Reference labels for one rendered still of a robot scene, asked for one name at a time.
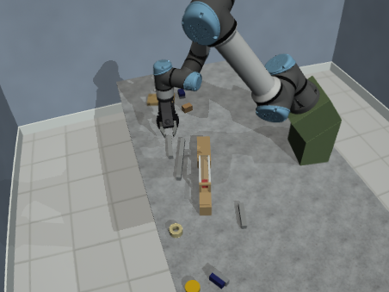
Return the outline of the yellow cylinder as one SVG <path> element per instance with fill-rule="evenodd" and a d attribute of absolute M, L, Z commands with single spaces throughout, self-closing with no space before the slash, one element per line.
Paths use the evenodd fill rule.
<path fill-rule="evenodd" d="M 195 280 L 190 280 L 185 284 L 186 292 L 200 292 L 200 284 Z"/>

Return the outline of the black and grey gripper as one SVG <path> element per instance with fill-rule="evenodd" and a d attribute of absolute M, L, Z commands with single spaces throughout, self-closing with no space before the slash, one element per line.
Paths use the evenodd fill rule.
<path fill-rule="evenodd" d="M 176 111 L 175 111 L 175 104 L 174 104 L 174 96 L 170 99 L 166 99 L 166 100 L 163 100 L 163 99 L 160 99 L 157 97 L 157 100 L 160 100 L 161 103 L 168 103 L 170 100 L 172 100 L 171 102 L 171 107 L 172 107 L 172 114 L 173 114 L 173 121 L 174 121 L 174 127 L 172 128 L 172 131 L 173 131 L 173 137 L 175 137 L 176 135 L 176 130 L 178 128 L 178 124 L 179 124 L 179 117 L 178 115 L 176 114 Z M 163 123 L 162 123 L 162 116 L 161 116 L 161 109 L 160 109 L 160 102 L 158 101 L 158 114 L 157 115 L 157 126 L 159 128 L 159 130 L 161 131 L 163 137 L 165 137 L 165 128 L 163 128 Z M 173 110 L 174 109 L 174 110 Z"/>

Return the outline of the beige roll of masking tape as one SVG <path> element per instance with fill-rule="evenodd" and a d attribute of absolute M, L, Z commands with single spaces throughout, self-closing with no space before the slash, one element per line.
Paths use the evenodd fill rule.
<path fill-rule="evenodd" d="M 174 232 L 174 230 L 178 230 L 178 231 Z M 182 226 L 178 223 L 174 223 L 170 225 L 169 231 L 170 231 L 170 236 L 173 238 L 179 238 L 182 236 Z"/>

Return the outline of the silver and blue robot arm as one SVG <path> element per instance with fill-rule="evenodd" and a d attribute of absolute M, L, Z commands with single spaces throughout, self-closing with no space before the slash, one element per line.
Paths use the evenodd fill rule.
<path fill-rule="evenodd" d="M 265 121 L 283 122 L 289 113 L 303 114 L 318 102 L 318 87 L 306 79 L 289 54 L 279 54 L 265 67 L 237 31 L 231 15 L 235 0 L 192 0 L 182 17 L 184 33 L 192 44 L 182 68 L 162 59 L 153 65 L 156 95 L 166 100 L 174 87 L 197 91 L 210 47 L 215 47 L 251 90 L 256 115 Z M 168 81 L 170 80 L 170 82 Z M 313 92 L 313 91 L 314 92 Z M 253 93 L 252 93 L 253 91 Z"/>

